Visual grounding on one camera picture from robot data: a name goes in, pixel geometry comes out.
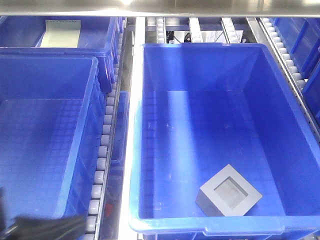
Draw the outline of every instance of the blue plastic bin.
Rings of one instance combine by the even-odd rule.
[[[90,56],[0,55],[0,187],[18,215],[86,215],[105,99]]]
[[[320,230],[320,148],[262,44],[146,44],[129,223],[146,239],[298,240]],[[208,217],[201,185],[231,164],[262,195]]]
[[[320,126],[320,62],[304,86],[303,97]]]
[[[320,23],[316,18],[272,18],[273,26],[298,68],[308,79],[320,59]]]
[[[77,48],[39,47],[46,31],[46,20],[81,20]],[[120,29],[118,17],[99,16],[7,16],[0,24],[0,53],[52,53],[97,57],[98,79],[103,93],[111,92],[118,63]]]
[[[123,165],[128,129],[129,93],[121,91],[119,96],[118,111],[113,139],[111,163]]]

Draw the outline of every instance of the gray block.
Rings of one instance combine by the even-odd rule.
[[[230,164],[203,184],[196,204],[207,216],[243,216],[262,195]]]

